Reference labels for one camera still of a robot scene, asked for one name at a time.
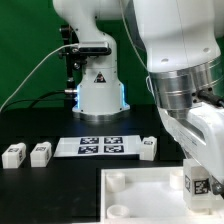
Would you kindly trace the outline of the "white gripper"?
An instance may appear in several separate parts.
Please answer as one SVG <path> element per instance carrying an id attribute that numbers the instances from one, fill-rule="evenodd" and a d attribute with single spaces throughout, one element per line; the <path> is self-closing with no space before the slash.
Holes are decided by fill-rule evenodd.
<path id="1" fill-rule="evenodd" d="M 184 119 L 175 119 L 158 109 L 166 131 L 212 176 L 214 195 L 224 194 L 224 109 L 202 103 L 190 109 Z"/>

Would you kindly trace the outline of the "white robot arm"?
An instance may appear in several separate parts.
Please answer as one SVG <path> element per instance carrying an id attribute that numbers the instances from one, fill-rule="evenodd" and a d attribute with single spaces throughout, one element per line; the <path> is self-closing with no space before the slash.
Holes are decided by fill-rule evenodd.
<path id="1" fill-rule="evenodd" d="M 147 52 L 148 89 L 167 132 L 224 193 L 224 71 L 217 37 L 224 35 L 224 0 L 53 0 L 74 30 L 70 53 L 84 76 L 76 116 L 97 120 L 127 109 L 118 81 L 116 43 L 102 19 L 122 18 Z"/>

